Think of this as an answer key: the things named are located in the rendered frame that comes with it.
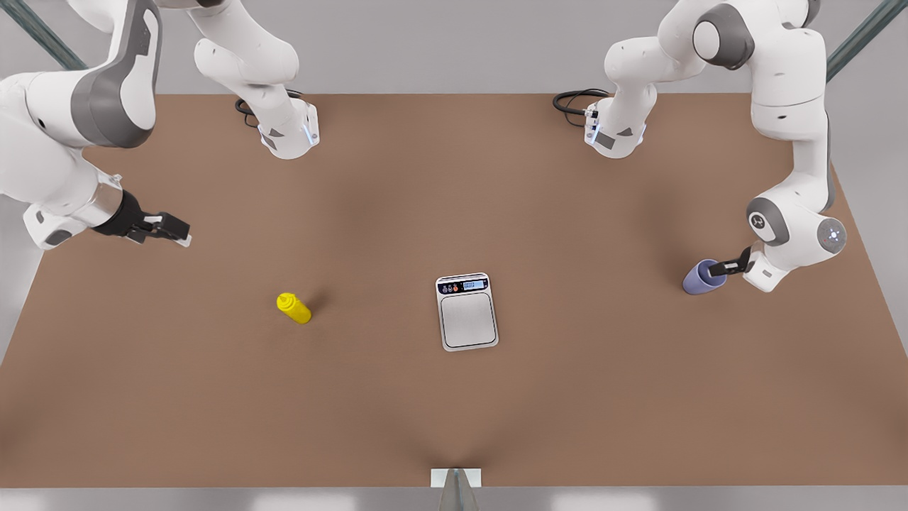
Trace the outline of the purple cup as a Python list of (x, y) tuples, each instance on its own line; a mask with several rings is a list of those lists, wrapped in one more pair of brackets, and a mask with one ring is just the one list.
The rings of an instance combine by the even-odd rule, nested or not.
[(718, 262), (713, 259), (704, 259), (696, 264), (683, 280), (685, 293), (690, 295), (701, 295), (716, 290), (718, 287), (722, 287), (722, 285), (726, 284), (727, 275), (720, 274), (713, 276), (710, 274), (710, 267), (716, 264), (718, 264)]

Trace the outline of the yellow sauce bottle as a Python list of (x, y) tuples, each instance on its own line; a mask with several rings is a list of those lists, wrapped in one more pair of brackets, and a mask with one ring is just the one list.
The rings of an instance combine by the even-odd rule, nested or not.
[(311, 321), (312, 313), (308, 307), (293, 293), (282, 293), (276, 299), (279, 311), (286, 314), (298, 324), (307, 324)]

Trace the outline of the silver kitchen scale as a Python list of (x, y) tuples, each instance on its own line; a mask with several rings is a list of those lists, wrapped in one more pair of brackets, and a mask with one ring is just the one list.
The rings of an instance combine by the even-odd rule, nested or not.
[(443, 276), (435, 281), (442, 346), (447, 352), (499, 343), (489, 275)]

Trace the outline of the silver frame post with foot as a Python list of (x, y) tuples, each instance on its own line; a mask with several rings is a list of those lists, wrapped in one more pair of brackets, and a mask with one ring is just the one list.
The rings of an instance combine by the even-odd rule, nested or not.
[(440, 511), (480, 511), (474, 488), (481, 486), (480, 468), (434, 468), (432, 488), (441, 488)]

